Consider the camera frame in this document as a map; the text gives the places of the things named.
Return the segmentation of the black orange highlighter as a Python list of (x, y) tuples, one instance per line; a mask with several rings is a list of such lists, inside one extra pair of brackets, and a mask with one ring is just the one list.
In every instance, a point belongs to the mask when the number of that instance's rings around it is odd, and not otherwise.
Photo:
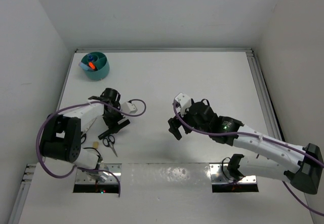
[(89, 66), (93, 71), (96, 71), (96, 70), (97, 70), (96, 66), (95, 66), (92, 62), (89, 62), (89, 63), (88, 63), (88, 66)]

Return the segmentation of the blue translucent highlighter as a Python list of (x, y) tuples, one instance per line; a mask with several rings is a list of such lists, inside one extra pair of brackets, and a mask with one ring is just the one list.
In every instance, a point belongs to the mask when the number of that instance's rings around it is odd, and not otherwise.
[(84, 64), (83, 62), (79, 62), (78, 65), (84, 71), (91, 71), (91, 68), (87, 64)]

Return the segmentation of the black pink highlighter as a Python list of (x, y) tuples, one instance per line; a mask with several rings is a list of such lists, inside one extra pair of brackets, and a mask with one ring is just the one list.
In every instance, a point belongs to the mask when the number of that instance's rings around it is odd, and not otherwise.
[(98, 135), (98, 139), (102, 140), (104, 139), (105, 137), (109, 136), (109, 135), (112, 135), (116, 133), (116, 130), (113, 130), (113, 129), (108, 129), (106, 130), (105, 132), (101, 133), (100, 135)]

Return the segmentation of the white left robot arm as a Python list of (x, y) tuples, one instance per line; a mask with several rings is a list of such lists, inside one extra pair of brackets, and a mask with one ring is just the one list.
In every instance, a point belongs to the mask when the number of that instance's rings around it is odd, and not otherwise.
[(39, 153), (80, 168), (96, 169), (100, 156), (82, 149), (82, 137), (98, 117), (102, 117), (107, 125), (107, 134), (117, 133), (127, 126), (130, 121), (122, 112), (134, 114), (137, 108), (130, 101), (121, 104), (119, 100), (119, 92), (107, 88), (100, 96), (89, 97), (85, 105), (54, 115), (44, 127)]

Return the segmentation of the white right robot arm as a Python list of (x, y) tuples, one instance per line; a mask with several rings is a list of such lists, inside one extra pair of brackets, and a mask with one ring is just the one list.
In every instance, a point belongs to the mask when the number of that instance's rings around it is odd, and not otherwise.
[(175, 116), (168, 121), (169, 132), (177, 140), (186, 134), (196, 132), (206, 135), (216, 143), (249, 150), (261, 156), (250, 159), (243, 154), (234, 154), (227, 164), (230, 179), (238, 181), (247, 175), (256, 175), (288, 182), (295, 189), (315, 195), (318, 192), (323, 158), (319, 146), (289, 144), (261, 134), (241, 121), (219, 116), (209, 101), (195, 102), (184, 94), (173, 100)]

